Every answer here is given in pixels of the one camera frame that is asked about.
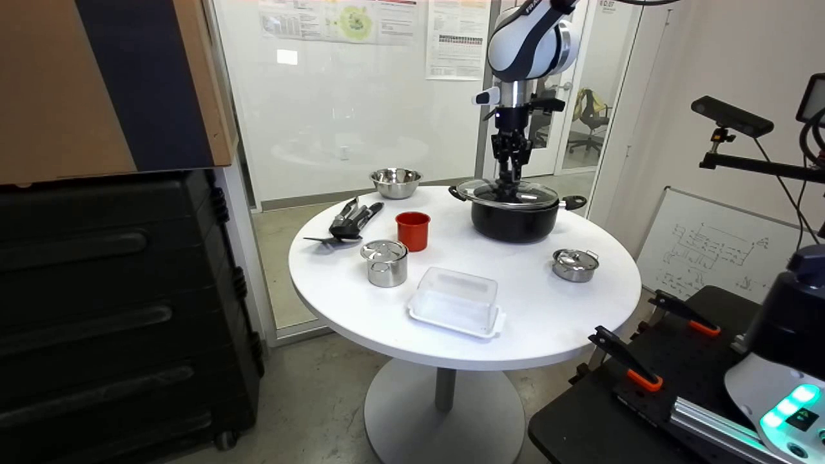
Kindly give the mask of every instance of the metal bowl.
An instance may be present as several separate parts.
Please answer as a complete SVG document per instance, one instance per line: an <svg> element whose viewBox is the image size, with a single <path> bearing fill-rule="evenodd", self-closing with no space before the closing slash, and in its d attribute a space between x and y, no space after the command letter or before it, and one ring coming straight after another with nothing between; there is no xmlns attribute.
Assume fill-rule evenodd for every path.
<svg viewBox="0 0 825 464"><path fill-rule="evenodd" d="M564 282L585 285L592 280L596 269L597 269L597 260L591 253L568 251L568 249L551 253L551 272Z"/></svg>
<svg viewBox="0 0 825 464"><path fill-rule="evenodd" d="M417 189L421 173L408 169L383 169L369 178L383 200L409 200Z"/></svg>

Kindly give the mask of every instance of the pot handle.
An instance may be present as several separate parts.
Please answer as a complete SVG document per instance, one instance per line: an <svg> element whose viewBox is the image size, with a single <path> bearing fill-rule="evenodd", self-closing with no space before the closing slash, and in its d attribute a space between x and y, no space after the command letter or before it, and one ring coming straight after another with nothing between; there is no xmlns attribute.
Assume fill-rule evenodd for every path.
<svg viewBox="0 0 825 464"><path fill-rule="evenodd" d="M460 189L460 187L448 187L447 192L448 192L452 197L457 197L460 202L470 202L466 192Z"/></svg>
<svg viewBox="0 0 825 464"><path fill-rule="evenodd" d="M572 211L572 210L583 210L587 205L585 197L564 197L561 200L561 210Z"/></svg>

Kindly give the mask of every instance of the red cup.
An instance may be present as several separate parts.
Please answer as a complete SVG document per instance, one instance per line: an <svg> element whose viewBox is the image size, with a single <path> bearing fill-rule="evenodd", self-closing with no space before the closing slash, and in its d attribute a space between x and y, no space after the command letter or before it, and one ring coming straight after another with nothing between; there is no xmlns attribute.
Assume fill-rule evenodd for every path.
<svg viewBox="0 0 825 464"><path fill-rule="evenodd" d="M429 227L431 216L422 211L402 211L394 216L398 224L398 240L409 251L426 251L429 249Z"/></svg>

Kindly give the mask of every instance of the green light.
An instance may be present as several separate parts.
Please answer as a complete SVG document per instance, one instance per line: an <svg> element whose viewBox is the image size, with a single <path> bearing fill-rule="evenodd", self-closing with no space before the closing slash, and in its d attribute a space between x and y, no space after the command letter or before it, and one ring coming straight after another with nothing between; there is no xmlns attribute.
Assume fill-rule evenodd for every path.
<svg viewBox="0 0 825 464"><path fill-rule="evenodd" d="M805 406L805 403L817 399L817 398L820 398L820 389L811 387L811 384L799 384L799 387L792 393L792 398Z"/></svg>
<svg viewBox="0 0 825 464"><path fill-rule="evenodd" d="M780 427L780 419L773 415L773 412L769 412L769 415L762 415L762 423L771 427L771 428L778 428L778 427Z"/></svg>
<svg viewBox="0 0 825 464"><path fill-rule="evenodd" d="M780 415L795 415L799 408L795 406L795 403L790 403L790 399L780 399L775 408L773 408L773 412L780 412Z"/></svg>

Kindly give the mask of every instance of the black cooking pot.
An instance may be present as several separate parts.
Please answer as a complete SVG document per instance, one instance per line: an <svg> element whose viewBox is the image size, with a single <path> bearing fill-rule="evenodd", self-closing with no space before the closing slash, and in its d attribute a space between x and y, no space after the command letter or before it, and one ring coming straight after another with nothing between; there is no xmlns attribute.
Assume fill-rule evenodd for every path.
<svg viewBox="0 0 825 464"><path fill-rule="evenodd" d="M466 180L448 189L460 202L472 202L472 224L499 243L537 243L557 224L559 210L581 210L585 197L559 200L541 183L523 180L515 197L502 200L492 180Z"/></svg>

